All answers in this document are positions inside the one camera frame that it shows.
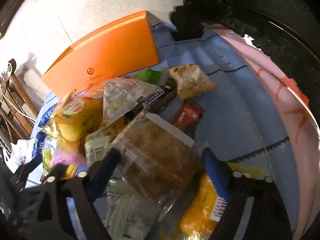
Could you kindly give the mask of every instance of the blue package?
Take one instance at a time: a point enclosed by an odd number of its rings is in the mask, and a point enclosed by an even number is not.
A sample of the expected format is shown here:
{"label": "blue package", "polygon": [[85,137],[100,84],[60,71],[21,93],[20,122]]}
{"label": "blue package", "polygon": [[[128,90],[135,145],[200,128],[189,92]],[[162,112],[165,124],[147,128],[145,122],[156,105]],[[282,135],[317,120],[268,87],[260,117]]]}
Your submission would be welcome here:
{"label": "blue package", "polygon": [[41,117],[40,122],[39,122],[39,124],[38,124],[39,127],[44,127],[44,126],[47,124],[47,122],[49,121],[50,116],[51,116],[53,110],[56,108],[56,105],[57,105],[57,104],[51,106],[51,107],[43,114],[43,116]]}
{"label": "blue package", "polygon": [[38,154],[42,153],[42,147],[44,139],[47,135],[44,132],[38,132],[36,135],[35,143],[32,148],[32,157],[36,157]]}

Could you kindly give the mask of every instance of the robotic claw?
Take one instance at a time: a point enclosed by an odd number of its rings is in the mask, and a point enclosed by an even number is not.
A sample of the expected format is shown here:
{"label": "robotic claw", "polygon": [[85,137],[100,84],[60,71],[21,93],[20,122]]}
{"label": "robotic claw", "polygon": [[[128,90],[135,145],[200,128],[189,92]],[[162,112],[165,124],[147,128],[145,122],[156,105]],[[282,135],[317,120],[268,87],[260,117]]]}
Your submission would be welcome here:
{"label": "robotic claw", "polygon": [[[228,203],[209,240],[234,239],[248,197],[253,197],[254,202],[243,240],[292,239],[286,209],[271,177],[255,180],[239,171],[232,172],[209,148],[203,151],[202,159],[218,195]],[[81,171],[72,179],[60,180],[66,166],[58,165],[42,185],[24,189],[28,174],[41,160],[42,156],[38,155],[30,163],[19,167],[10,182],[1,182],[5,186],[3,193],[6,193],[3,199],[12,210],[8,219],[0,213],[0,222],[5,226],[8,239],[22,239],[17,230],[26,222],[29,223],[27,239],[77,239],[66,201],[67,197],[72,197],[86,238],[111,240],[92,203],[105,190],[120,161],[120,153],[112,148],[109,155],[94,163],[88,172]],[[170,222],[164,217],[161,223],[166,221]]]}

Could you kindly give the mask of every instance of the white cord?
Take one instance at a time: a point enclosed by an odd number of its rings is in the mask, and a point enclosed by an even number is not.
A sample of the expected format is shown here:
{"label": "white cord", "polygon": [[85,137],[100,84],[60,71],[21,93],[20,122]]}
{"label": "white cord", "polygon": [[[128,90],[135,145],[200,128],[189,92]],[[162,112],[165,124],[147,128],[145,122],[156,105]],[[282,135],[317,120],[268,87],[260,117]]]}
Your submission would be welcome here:
{"label": "white cord", "polygon": [[4,99],[5,99],[19,114],[22,114],[22,115],[25,116],[26,118],[29,118],[29,119],[31,119],[31,120],[33,120],[33,121],[35,121],[35,122],[37,121],[36,119],[34,119],[34,118],[30,117],[30,116],[27,116],[26,114],[20,112],[20,111],[4,96],[1,88],[0,88],[0,91],[1,91],[1,94],[3,95]]}

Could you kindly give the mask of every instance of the pink cloth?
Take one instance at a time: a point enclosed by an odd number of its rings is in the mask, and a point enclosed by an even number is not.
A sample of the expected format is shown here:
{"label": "pink cloth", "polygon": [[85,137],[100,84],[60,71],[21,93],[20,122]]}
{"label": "pink cloth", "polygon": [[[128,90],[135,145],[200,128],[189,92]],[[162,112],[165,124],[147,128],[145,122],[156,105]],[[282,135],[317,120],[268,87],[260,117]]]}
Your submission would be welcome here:
{"label": "pink cloth", "polygon": [[300,210],[294,240],[302,237],[320,207],[320,130],[301,93],[270,57],[246,44],[231,30],[215,30],[238,53],[269,93],[291,141],[297,164]]}

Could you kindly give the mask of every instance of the orange box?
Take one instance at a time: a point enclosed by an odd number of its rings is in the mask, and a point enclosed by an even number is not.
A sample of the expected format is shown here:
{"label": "orange box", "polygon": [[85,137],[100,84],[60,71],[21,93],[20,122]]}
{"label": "orange box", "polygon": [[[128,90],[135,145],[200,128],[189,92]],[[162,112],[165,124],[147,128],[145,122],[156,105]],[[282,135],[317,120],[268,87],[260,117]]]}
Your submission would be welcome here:
{"label": "orange box", "polygon": [[159,63],[147,12],[111,22],[68,47],[41,80],[59,98]]}

